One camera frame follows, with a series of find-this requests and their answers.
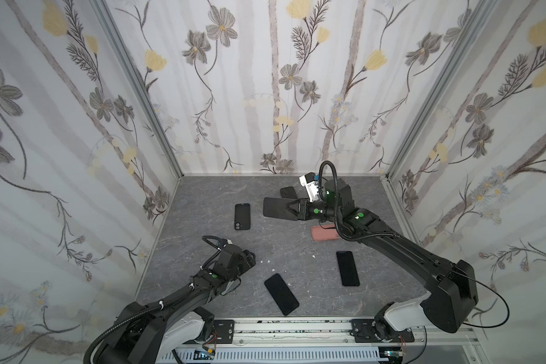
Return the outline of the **black phone case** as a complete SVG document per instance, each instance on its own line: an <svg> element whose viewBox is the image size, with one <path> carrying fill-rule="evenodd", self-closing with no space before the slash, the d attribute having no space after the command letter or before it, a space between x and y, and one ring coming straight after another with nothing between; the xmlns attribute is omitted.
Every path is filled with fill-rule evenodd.
<svg viewBox="0 0 546 364"><path fill-rule="evenodd" d="M234 229L247 231L251 228L251 209L249 203L239 203L234 208Z"/></svg>

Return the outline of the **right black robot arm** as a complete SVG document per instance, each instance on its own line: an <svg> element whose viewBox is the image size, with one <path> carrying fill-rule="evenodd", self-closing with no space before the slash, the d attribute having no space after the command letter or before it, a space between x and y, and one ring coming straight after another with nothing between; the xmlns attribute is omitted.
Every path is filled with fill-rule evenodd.
<svg viewBox="0 0 546 364"><path fill-rule="evenodd" d="M305 176L315 190L306 198L284 199L280 210L289 220L330 221L344 241L363 244L386 256L412 275L426 294L386 304L375 315L375 335L386 341L391 332L433 325L456 333L467 324L479 302L474 268L466 261L452 262L429 252L388 226L378 215L356 205L351 187L338 177L332 162Z"/></svg>

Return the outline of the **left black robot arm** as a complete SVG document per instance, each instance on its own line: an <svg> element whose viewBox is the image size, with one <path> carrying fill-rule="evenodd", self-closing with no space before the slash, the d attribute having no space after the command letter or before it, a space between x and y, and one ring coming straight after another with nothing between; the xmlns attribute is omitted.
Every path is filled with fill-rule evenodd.
<svg viewBox="0 0 546 364"><path fill-rule="evenodd" d="M180 321L197 309L234 290L234 283L256 265L256 255L229 239L202 236L216 249L190 282L174 293L147 305L127 305L114 324L86 349L84 363L154 363L185 341L202 335L206 320L193 330L191 322Z"/></svg>

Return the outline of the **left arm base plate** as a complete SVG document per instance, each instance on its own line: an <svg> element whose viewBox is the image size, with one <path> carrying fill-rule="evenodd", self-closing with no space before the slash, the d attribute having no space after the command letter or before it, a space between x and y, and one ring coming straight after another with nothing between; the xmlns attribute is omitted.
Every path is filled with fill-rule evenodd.
<svg viewBox="0 0 546 364"><path fill-rule="evenodd" d="M206 322L200 336L203 344L232 344L234 339L235 321L219 319Z"/></svg>

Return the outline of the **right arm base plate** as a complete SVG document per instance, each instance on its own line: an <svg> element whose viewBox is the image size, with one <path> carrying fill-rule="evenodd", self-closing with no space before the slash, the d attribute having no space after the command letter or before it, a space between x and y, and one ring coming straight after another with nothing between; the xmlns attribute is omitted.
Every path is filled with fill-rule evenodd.
<svg viewBox="0 0 546 364"><path fill-rule="evenodd" d="M386 322L373 318L352 319L350 335L356 343L413 343L415 341L411 330L396 332Z"/></svg>

